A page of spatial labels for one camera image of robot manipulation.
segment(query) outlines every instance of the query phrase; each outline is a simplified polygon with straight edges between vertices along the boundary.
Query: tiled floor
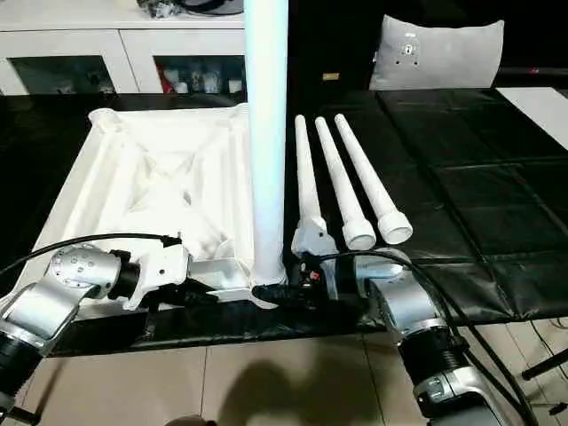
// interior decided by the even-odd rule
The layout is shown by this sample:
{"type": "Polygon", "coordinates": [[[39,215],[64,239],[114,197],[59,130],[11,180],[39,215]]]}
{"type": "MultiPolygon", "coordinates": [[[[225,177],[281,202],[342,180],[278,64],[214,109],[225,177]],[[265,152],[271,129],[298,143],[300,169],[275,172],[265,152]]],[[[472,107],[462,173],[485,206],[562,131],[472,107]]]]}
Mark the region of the tiled floor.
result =
{"type": "MultiPolygon", "coordinates": [[[[568,330],[536,326],[554,350],[568,346],[568,330]]],[[[481,330],[517,376],[547,356],[528,323],[481,330]]],[[[534,403],[568,401],[557,371],[522,385],[534,403]]],[[[195,414],[220,426],[425,424],[386,334],[48,359],[19,400],[44,426],[165,426],[195,414]]],[[[568,413],[547,411],[535,408],[540,424],[568,425],[568,413]]]]}

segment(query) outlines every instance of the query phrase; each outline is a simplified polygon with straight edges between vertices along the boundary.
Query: white tube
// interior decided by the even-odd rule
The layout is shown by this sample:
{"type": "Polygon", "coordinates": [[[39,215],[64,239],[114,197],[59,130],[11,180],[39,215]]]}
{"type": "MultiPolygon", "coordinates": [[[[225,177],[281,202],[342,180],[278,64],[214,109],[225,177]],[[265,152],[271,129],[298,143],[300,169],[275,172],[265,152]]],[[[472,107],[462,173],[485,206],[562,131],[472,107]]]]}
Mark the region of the white tube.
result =
{"type": "Polygon", "coordinates": [[[335,116],[335,124],[343,139],[347,152],[353,161],[355,170],[365,188],[378,219],[378,228],[383,239],[388,244],[400,244],[410,238],[413,229],[405,214],[398,211],[397,206],[384,188],[383,182],[377,176],[373,165],[365,155],[351,126],[343,114],[335,116]]]}
{"type": "Polygon", "coordinates": [[[343,237],[347,247],[351,250],[367,250],[376,243],[373,226],[365,219],[363,210],[359,206],[357,195],[353,191],[347,171],[343,166],[341,157],[335,147],[335,142],[329,132],[326,120],[316,118],[316,129],[323,154],[326,157],[327,168],[335,189],[335,197],[343,217],[343,237]]]}
{"type": "Polygon", "coordinates": [[[296,126],[296,161],[298,174],[298,203],[300,206],[300,224],[312,221],[324,231],[326,221],[321,217],[318,188],[313,174],[312,151],[308,140],[308,130],[303,115],[297,115],[296,126]]]}
{"type": "Polygon", "coordinates": [[[282,264],[288,0],[245,0],[255,284],[286,281],[282,264]]]}

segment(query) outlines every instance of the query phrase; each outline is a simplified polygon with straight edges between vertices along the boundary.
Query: white pvc pipe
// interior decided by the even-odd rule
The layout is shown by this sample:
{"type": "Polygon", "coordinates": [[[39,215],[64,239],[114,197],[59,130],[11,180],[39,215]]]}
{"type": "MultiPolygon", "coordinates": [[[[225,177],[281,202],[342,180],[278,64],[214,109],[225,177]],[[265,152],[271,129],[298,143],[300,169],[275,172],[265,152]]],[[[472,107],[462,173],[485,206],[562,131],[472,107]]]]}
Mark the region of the white pvc pipe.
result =
{"type": "Polygon", "coordinates": [[[298,175],[298,203],[300,206],[300,224],[312,221],[321,229],[327,230],[326,221],[321,217],[318,188],[313,173],[312,151],[308,139],[303,115],[294,120],[296,127],[296,162],[298,175]]]}
{"type": "Polygon", "coordinates": [[[376,243],[373,226],[365,219],[363,210],[359,206],[357,195],[353,191],[347,171],[343,166],[341,157],[335,147],[335,142],[329,132],[326,120],[316,118],[316,129],[319,140],[326,157],[327,168],[334,185],[335,197],[343,217],[343,237],[347,247],[351,250],[367,250],[376,243]]]}
{"type": "Polygon", "coordinates": [[[351,126],[343,114],[335,116],[335,124],[343,139],[347,152],[353,161],[359,179],[365,188],[368,199],[378,219],[378,228],[388,244],[399,244],[410,238],[413,229],[405,214],[398,211],[397,206],[377,176],[373,165],[365,155],[351,126]]]}
{"type": "Polygon", "coordinates": [[[286,281],[282,264],[288,0],[245,0],[255,284],[286,281]]]}

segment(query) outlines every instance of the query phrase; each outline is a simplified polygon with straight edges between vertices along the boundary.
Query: black mat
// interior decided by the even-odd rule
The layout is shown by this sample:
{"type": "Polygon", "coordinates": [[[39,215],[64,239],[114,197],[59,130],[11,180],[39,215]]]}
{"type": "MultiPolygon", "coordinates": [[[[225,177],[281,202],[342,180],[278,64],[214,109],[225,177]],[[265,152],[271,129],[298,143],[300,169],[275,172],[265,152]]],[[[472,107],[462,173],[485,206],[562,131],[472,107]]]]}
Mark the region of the black mat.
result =
{"type": "MultiPolygon", "coordinates": [[[[88,111],[214,105],[163,95],[0,99],[2,263],[33,245],[88,132],[88,111]]],[[[363,210],[369,219],[374,216],[333,124],[340,112],[414,226],[414,236],[399,247],[429,268],[476,323],[568,314],[568,199],[562,185],[568,151],[498,92],[357,92],[297,112],[309,124],[322,212],[341,249],[342,220],[313,126],[318,114],[330,124],[363,210]]],[[[293,131],[288,133],[286,250],[298,216],[295,142],[293,131]]],[[[285,255],[287,266],[294,260],[285,255]]],[[[340,283],[347,290],[348,269],[340,283]]],[[[15,278],[2,277],[4,291],[15,278]]],[[[66,333],[56,355],[375,329],[359,321],[365,308],[354,302],[320,312],[262,311],[241,302],[176,309],[157,315],[150,339],[140,338],[144,315],[81,321],[66,333]]]]}

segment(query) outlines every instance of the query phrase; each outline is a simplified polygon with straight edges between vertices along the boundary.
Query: white cabinet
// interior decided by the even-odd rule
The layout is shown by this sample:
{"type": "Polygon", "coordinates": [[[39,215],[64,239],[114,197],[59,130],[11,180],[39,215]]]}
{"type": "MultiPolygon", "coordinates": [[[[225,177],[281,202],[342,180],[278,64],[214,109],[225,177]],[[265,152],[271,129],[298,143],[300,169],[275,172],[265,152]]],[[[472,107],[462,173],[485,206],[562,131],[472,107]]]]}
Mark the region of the white cabinet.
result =
{"type": "Polygon", "coordinates": [[[121,30],[141,92],[244,90],[244,29],[121,30]]]}
{"type": "Polygon", "coordinates": [[[228,94],[246,88],[244,51],[243,14],[157,20],[136,0],[0,0],[4,95],[228,94]]]}
{"type": "Polygon", "coordinates": [[[0,32],[0,91],[4,95],[136,93],[118,30],[0,32]]]}

